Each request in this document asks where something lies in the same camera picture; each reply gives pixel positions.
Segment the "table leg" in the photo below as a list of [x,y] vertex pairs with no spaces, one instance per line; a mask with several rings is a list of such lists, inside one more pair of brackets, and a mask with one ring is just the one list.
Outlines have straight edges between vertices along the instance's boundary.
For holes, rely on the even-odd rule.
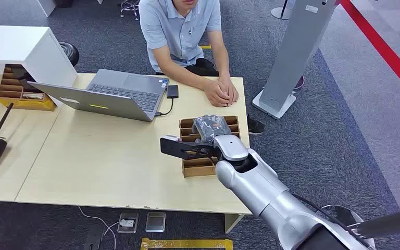
[[224,233],[229,233],[243,217],[244,214],[225,214]]

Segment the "silver laptop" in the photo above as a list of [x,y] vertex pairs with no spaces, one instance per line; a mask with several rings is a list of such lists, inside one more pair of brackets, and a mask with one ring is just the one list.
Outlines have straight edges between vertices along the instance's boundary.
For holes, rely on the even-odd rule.
[[86,90],[28,83],[74,109],[152,122],[169,80],[100,69]]

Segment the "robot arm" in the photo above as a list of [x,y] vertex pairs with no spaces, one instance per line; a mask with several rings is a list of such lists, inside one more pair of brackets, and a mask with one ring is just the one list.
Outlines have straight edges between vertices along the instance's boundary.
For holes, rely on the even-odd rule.
[[340,225],[308,209],[289,193],[277,173],[254,150],[246,148],[238,137],[220,135],[212,144],[179,142],[167,137],[160,142],[162,153],[179,158],[218,157],[216,175],[219,181],[253,215],[266,222],[283,249],[373,249],[357,241]]

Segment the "man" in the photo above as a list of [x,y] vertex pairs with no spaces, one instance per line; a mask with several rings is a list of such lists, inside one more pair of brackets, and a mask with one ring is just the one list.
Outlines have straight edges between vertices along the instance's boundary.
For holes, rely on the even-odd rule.
[[[216,107],[237,102],[239,93],[231,82],[228,51],[221,34],[219,0],[141,0],[139,13],[149,60],[157,74],[203,90]],[[205,31],[218,70],[203,58],[198,46]],[[262,123],[249,119],[250,132],[257,134],[263,129]]]

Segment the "black wheel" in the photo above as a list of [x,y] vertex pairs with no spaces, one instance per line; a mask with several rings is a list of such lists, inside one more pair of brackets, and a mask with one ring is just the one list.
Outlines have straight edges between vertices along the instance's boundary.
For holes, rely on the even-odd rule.
[[71,43],[59,42],[59,44],[74,67],[79,61],[79,51]]

